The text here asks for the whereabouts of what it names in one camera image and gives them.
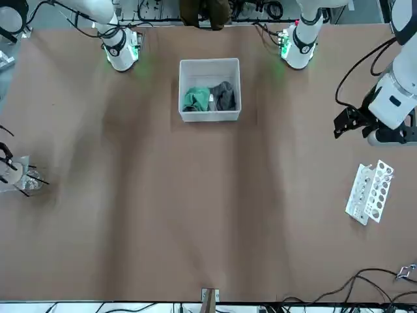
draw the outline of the white robotic arm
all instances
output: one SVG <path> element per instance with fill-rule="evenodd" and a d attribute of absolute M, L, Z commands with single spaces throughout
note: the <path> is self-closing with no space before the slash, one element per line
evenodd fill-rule
<path fill-rule="evenodd" d="M 281 57 L 288 65 L 300 70 L 313 57 L 317 36 L 323 25 L 321 8 L 336 8 L 346 5 L 349 0 L 297 0 L 301 15 L 298 25 L 291 25 L 284 31 L 287 40 L 281 49 Z"/>
<path fill-rule="evenodd" d="M 137 34 L 127 27 L 119 27 L 111 0 L 50 0 L 51 5 L 64 5 L 94 20 L 108 60 L 115 70 L 128 70 L 138 60 Z M 26 0 L 7 0 L 0 5 L 0 27 L 18 33 L 25 27 Z"/>
<path fill-rule="evenodd" d="M 129 28 L 117 27 L 119 20 L 111 0 L 62 0 L 63 4 L 93 19 L 111 65 L 124 72 L 137 60 L 137 34 Z"/>
<path fill-rule="evenodd" d="M 364 127 L 371 145 L 417 145 L 417 0 L 397 0 L 392 28 L 401 52 L 381 74 L 361 108 L 346 108 L 334 120 L 336 138 Z"/>

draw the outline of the white plastic bin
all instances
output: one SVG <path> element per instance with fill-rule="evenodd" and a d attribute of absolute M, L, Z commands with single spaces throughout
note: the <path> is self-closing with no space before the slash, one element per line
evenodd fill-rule
<path fill-rule="evenodd" d="M 192 87 L 214 87 L 229 82 L 235 92 L 235 111 L 183 112 L 184 97 Z M 182 60 L 178 111 L 184 122 L 236 121 L 242 109 L 239 59 Z"/>

